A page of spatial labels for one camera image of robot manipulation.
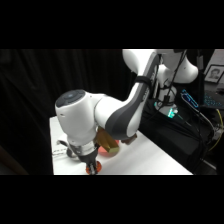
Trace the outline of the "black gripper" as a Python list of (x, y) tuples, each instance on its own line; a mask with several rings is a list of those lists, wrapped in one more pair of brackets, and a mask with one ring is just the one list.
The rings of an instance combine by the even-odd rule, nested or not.
[(87, 174), (93, 174), (93, 173), (98, 174), (98, 172), (100, 171), (100, 163), (96, 161), (97, 155), (98, 155), (97, 152), (92, 152), (91, 154), (79, 157), (81, 162), (84, 162), (88, 165), (86, 166)]

